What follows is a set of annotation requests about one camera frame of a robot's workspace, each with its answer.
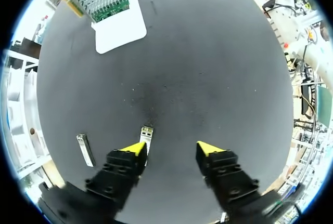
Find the screw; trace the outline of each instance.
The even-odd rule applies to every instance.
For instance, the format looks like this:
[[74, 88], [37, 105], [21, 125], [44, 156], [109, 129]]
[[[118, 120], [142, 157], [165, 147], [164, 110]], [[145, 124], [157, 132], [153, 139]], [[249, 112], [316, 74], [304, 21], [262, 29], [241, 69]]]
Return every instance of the screw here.
[[238, 195], [240, 190], [238, 188], [233, 188], [229, 191], [229, 195]]
[[104, 190], [105, 193], [112, 194], [113, 193], [113, 187], [109, 186]]
[[259, 185], [259, 180], [258, 179], [252, 180], [252, 185], [258, 186]]
[[118, 169], [118, 172], [120, 172], [120, 173], [124, 173], [126, 171], [127, 171], [127, 169], [124, 168], [124, 167], [121, 167], [121, 168]]
[[89, 184], [92, 184], [92, 181], [91, 181], [90, 179], [86, 179], [86, 180], [85, 180], [85, 183], [86, 183], [87, 185], [89, 185]]
[[221, 168], [217, 171], [219, 174], [224, 174], [227, 172], [227, 170], [225, 168]]

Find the white shelf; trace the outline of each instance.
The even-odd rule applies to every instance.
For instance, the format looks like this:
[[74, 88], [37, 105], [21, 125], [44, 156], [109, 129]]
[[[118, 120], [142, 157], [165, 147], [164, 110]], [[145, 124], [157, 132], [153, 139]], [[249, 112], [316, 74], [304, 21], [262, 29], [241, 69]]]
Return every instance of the white shelf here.
[[7, 51], [7, 56], [23, 61], [22, 68], [15, 70], [9, 68], [7, 82], [7, 110], [9, 128], [15, 153], [21, 168], [18, 171], [19, 179], [33, 172], [51, 158], [44, 140], [37, 106], [36, 79], [37, 73], [27, 68], [37, 66], [38, 59], [14, 51]]

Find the cable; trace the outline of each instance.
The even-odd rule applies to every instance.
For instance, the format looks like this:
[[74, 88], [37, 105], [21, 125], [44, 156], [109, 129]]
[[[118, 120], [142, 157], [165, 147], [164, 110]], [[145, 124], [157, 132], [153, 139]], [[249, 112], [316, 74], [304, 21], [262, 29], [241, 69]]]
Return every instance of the cable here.
[[304, 62], [304, 59], [305, 59], [305, 53], [306, 53], [306, 49], [307, 49], [307, 48], [308, 48], [308, 45], [306, 45], [305, 48], [304, 48], [303, 59], [302, 59], [303, 64], [305, 63], [305, 62]]
[[294, 208], [296, 208], [297, 214], [300, 217], [302, 215], [302, 211], [301, 211], [300, 207], [296, 203], [294, 203], [293, 206], [294, 206]]
[[314, 27], [313, 27], [312, 25], [310, 25], [310, 28], [312, 29], [312, 32], [314, 32], [315, 35], [316, 35], [316, 41], [314, 41], [313, 39], [310, 39], [310, 37], [309, 37], [309, 38], [308, 38], [308, 42], [309, 42], [309, 41], [313, 41], [314, 44], [317, 44], [317, 43], [318, 43], [318, 35], [317, 35], [317, 32], [316, 32], [316, 30], [314, 29]]
[[285, 8], [289, 8], [290, 10], [292, 10], [292, 11], [294, 12], [295, 15], [297, 14], [296, 10], [295, 10], [292, 6], [281, 5], [281, 4], [277, 4], [277, 3], [276, 3], [275, 5], [277, 5], [277, 6], [276, 6], [276, 7], [273, 7], [273, 8], [270, 8], [269, 10], [266, 10], [266, 13], [269, 12], [269, 11], [272, 11], [272, 10], [274, 10], [274, 9], [276, 9], [276, 8], [279, 8], [279, 7], [285, 7]]
[[308, 103], [309, 107], [313, 111], [313, 113], [317, 116], [316, 111], [314, 110], [313, 106], [310, 104], [310, 102], [303, 96], [303, 93], [301, 93], [302, 98]]

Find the black table surface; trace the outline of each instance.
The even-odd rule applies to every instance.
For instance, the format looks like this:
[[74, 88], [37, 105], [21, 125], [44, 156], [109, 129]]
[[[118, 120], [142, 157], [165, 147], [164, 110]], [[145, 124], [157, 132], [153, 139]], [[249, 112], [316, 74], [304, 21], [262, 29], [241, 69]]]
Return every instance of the black table surface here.
[[196, 164], [196, 141], [233, 150], [261, 190], [285, 166], [292, 89], [284, 53], [253, 0], [139, 3], [147, 36], [103, 55], [89, 19], [59, 5], [37, 77], [45, 141], [63, 179], [84, 189], [108, 152], [138, 142], [141, 127], [152, 125], [149, 164], [117, 219], [209, 223], [221, 210]]

